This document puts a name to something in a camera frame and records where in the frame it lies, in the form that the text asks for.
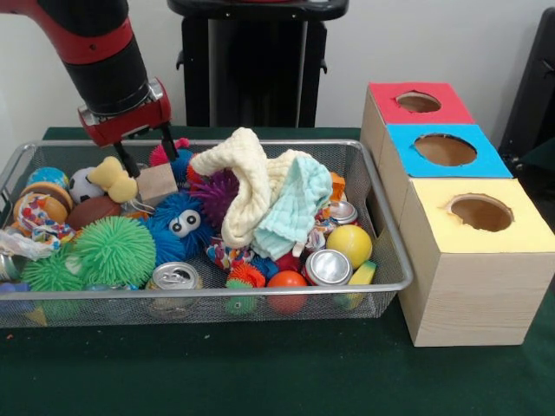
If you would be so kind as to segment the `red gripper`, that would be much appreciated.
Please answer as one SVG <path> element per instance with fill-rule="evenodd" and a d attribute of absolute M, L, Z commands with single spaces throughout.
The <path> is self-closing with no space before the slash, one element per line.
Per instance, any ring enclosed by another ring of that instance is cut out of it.
<path fill-rule="evenodd" d="M 121 114 L 98 115 L 86 105 L 78 108 L 80 122 L 91 140 L 97 146 L 114 145 L 128 175 L 134 179 L 140 176 L 140 169 L 121 143 L 126 137 L 159 128 L 161 145 L 168 160 L 173 162 L 179 157 L 170 131 L 172 110 L 167 92 L 158 78 L 151 79 L 147 86 L 146 98 Z"/>

